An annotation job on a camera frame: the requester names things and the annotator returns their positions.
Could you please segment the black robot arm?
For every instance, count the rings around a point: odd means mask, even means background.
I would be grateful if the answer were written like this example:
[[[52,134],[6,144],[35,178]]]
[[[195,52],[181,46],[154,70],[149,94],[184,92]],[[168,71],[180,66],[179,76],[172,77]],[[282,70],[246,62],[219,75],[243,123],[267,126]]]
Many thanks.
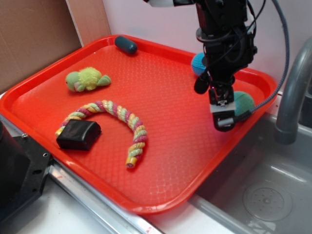
[[[205,70],[194,90],[209,93],[214,127],[227,132],[235,127],[235,73],[254,59],[255,32],[246,26],[250,4],[246,0],[148,0],[152,7],[196,5],[199,28],[196,38],[203,44]]]

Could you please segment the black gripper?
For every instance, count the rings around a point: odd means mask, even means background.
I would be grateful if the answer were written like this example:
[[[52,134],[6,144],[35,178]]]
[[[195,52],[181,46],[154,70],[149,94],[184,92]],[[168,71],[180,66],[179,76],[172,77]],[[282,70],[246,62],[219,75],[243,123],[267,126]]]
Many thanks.
[[[197,78],[194,90],[198,94],[209,92],[214,128],[228,132],[235,127],[234,75],[253,61],[257,47],[253,36],[204,46],[205,70]]]

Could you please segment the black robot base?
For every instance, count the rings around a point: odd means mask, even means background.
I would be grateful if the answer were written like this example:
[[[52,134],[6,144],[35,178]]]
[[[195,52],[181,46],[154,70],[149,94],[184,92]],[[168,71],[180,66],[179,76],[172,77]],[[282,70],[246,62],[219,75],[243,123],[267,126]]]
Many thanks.
[[[43,192],[52,156],[30,136],[11,136],[0,124],[0,223]]]

